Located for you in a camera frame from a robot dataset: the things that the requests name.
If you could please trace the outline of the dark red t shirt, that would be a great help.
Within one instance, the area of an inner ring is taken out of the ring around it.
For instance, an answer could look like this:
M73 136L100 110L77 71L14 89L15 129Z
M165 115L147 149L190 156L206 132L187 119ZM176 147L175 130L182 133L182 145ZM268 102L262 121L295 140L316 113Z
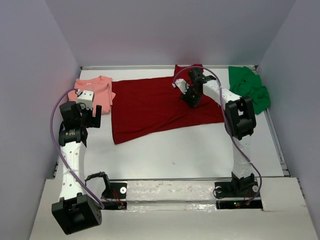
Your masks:
M121 80L112 84L113 142L118 145L162 131L224 121L221 107L203 96L193 108L172 87L173 77Z

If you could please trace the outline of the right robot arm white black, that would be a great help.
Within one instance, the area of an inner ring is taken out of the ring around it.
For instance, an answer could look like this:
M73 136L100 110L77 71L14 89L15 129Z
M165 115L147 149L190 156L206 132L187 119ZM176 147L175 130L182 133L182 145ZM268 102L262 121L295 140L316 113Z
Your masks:
M213 193L217 199L254 197L260 192L260 183L254 173L258 170L250 160L251 136L257 125L253 101L222 87L215 73L205 76L203 67L189 67L189 80L175 75L173 87L181 91L181 99L196 107L207 96L221 107L224 126L232 141L233 168L230 181L215 183Z

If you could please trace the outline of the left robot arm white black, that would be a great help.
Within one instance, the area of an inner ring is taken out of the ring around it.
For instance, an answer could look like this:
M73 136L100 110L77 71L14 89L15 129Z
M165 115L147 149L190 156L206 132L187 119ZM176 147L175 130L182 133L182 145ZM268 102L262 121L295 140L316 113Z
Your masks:
M104 172L85 178L84 160L87 150L88 128L101 125L102 107L96 107L98 116L93 116L92 106L84 101L67 101L59 106L62 116L58 139L53 139L63 163L62 186L58 202L51 205L51 212L62 231L71 235L101 225L105 208L101 201L102 192L93 191L87 180L99 178L102 188L110 182Z

